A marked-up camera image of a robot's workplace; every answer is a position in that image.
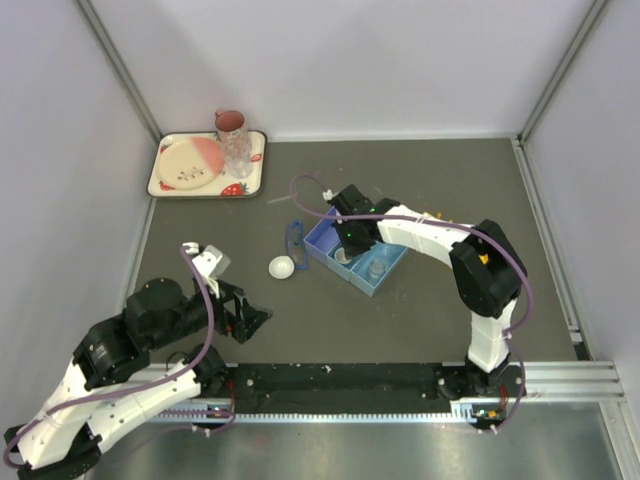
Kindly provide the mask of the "small white round cap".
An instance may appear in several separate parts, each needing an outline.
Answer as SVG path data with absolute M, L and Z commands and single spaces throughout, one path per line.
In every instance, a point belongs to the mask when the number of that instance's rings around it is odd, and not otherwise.
M 342 265 L 346 265 L 351 262 L 351 258 L 346 254 L 346 251 L 343 247 L 339 247 L 335 250 L 334 259 Z

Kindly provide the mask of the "blue divided storage bin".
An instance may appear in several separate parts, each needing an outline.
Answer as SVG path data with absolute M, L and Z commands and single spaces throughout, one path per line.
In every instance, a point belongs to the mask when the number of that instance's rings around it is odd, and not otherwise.
M 376 243 L 367 252 L 349 257 L 332 222 L 321 219 L 304 237 L 307 254 L 343 280 L 373 297 L 401 263 L 408 249 Z

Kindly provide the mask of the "blue safety glasses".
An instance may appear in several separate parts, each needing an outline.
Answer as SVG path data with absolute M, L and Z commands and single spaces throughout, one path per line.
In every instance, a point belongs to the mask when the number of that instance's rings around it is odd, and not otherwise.
M 287 225 L 285 250 L 286 254 L 293 261 L 296 270 L 308 269 L 309 261 L 304 243 L 304 229 L 300 220 L 295 220 Z

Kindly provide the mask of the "white round lid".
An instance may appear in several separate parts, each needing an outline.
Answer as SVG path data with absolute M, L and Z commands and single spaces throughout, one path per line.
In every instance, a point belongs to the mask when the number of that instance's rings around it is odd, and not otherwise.
M 296 270 L 294 261 L 287 255 L 273 258 L 268 265 L 269 274 L 277 280 L 289 278 Z

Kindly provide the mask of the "yellow test tube rack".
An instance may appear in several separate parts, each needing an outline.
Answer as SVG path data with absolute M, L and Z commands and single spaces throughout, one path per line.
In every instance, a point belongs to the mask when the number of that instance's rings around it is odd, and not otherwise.
M 425 211 L 424 215 L 429 219 L 429 220 L 437 220 L 437 221 L 441 221 L 441 222 L 446 222 L 446 223 L 452 223 L 451 219 L 447 219 L 443 216 L 442 212 L 436 212 L 435 214 L 431 214 L 430 212 Z

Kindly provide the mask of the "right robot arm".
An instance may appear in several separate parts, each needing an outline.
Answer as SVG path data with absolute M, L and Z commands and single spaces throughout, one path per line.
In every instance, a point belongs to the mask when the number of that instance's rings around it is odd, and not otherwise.
M 471 312 L 471 341 L 465 374 L 458 386 L 453 376 L 438 379 L 451 398 L 466 389 L 487 396 L 504 380 L 509 359 L 506 330 L 521 294 L 526 269 L 502 228 L 492 220 L 477 225 L 453 224 L 419 213 L 388 198 L 376 203 L 350 185 L 323 193 L 340 217 L 333 222 L 345 254 L 357 256 L 378 244 L 405 247 L 436 259 L 453 272 L 459 297 Z

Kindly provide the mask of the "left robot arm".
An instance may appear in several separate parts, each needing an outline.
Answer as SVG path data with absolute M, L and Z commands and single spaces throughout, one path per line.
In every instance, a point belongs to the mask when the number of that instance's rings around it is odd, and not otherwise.
M 200 330 L 238 343 L 271 318 L 227 282 L 221 293 L 191 297 L 174 280 L 156 278 L 131 295 L 123 311 L 94 325 L 72 354 L 65 375 L 35 418 L 35 426 L 6 430 L 9 454 L 17 453 L 21 479 L 76 479 L 93 468 L 122 437 L 178 402 L 216 396 L 229 378 L 213 346 L 199 345 L 171 370 L 163 384 L 127 386 L 150 366 L 150 355 Z

